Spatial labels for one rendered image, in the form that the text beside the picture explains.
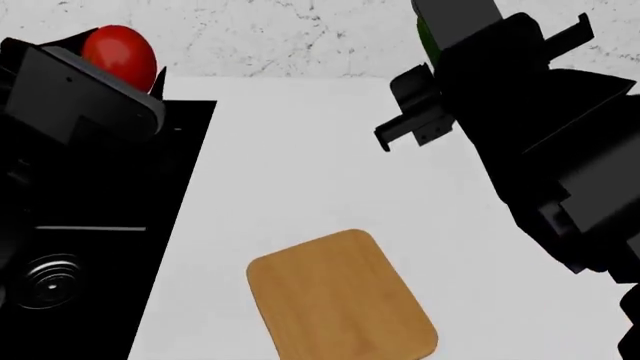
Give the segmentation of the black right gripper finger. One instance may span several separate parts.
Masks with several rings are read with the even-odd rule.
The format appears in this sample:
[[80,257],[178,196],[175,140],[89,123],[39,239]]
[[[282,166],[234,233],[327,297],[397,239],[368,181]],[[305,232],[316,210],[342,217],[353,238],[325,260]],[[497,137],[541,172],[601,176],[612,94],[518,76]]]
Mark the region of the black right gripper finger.
[[578,22],[547,38],[546,42],[588,42],[595,37],[588,14],[578,15]]
[[427,64],[395,77],[390,90],[401,114],[375,128],[375,137],[385,152],[390,152],[391,142],[409,133],[418,146],[424,146],[452,131],[455,119],[444,109],[441,92]]

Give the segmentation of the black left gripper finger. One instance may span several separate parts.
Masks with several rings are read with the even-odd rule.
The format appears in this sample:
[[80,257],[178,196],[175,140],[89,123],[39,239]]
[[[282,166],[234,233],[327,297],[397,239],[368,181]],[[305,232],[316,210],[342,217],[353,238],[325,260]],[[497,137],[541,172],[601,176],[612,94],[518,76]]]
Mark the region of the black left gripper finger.
[[89,29],[67,38],[39,44],[38,50],[44,55],[58,59],[81,59],[85,42],[95,32],[97,29]]

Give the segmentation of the red tomato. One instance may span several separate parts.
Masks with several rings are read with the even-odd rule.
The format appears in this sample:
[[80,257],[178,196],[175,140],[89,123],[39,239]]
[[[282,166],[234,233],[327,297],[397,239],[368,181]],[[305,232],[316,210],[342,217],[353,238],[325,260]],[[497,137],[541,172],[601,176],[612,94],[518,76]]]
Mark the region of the red tomato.
[[84,42],[81,56],[141,92],[155,83],[158,65],[149,42],[134,29],[102,26]]

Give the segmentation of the green vegetable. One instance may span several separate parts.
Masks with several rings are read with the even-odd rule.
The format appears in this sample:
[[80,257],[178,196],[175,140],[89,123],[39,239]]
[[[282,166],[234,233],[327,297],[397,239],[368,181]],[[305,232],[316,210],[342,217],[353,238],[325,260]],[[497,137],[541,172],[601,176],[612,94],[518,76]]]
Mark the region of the green vegetable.
[[429,27],[422,17],[417,17],[416,27],[422,46],[433,68],[436,68],[441,55],[441,49],[430,32]]

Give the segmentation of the black kitchen sink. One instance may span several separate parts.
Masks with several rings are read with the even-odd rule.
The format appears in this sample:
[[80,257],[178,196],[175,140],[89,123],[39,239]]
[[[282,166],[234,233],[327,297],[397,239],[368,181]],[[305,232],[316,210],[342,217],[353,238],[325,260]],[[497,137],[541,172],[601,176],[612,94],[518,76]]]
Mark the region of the black kitchen sink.
[[[168,101],[162,131],[122,154],[9,147],[0,177],[0,360],[127,360],[214,111]],[[72,254],[82,289],[56,308],[17,304],[25,266]]]

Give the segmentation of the wooden cutting board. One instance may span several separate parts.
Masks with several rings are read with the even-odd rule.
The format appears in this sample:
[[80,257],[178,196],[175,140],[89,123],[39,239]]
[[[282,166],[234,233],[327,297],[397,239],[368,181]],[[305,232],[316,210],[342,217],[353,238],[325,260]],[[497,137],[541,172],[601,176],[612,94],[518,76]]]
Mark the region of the wooden cutting board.
[[252,260],[279,360],[424,360],[438,334],[373,237],[343,230]]

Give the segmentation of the metal sink drain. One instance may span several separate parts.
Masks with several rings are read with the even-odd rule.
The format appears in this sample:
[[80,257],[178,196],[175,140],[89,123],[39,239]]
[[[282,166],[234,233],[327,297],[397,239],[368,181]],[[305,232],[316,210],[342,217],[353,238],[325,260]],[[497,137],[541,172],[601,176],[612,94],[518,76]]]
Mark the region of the metal sink drain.
[[82,289],[84,269],[72,254],[50,254],[28,263],[17,283],[17,304],[30,310],[56,308]]

